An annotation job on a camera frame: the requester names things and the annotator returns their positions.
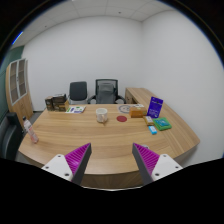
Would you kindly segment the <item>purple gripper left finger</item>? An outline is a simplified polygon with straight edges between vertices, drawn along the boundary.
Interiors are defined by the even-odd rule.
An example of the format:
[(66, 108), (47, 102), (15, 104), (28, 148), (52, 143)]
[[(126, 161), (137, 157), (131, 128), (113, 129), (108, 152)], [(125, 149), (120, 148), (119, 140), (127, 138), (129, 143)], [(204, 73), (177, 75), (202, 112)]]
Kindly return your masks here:
[(91, 153), (91, 144), (87, 143), (66, 155), (57, 154), (42, 169), (80, 185)]

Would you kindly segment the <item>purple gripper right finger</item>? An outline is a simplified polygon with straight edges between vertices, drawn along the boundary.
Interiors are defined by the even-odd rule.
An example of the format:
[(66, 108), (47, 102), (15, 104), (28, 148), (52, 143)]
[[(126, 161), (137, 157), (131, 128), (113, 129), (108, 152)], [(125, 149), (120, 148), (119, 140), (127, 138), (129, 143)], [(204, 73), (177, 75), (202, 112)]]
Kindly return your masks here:
[(149, 148), (133, 144), (132, 154), (136, 160), (143, 185), (147, 185), (182, 169), (168, 154), (158, 155)]

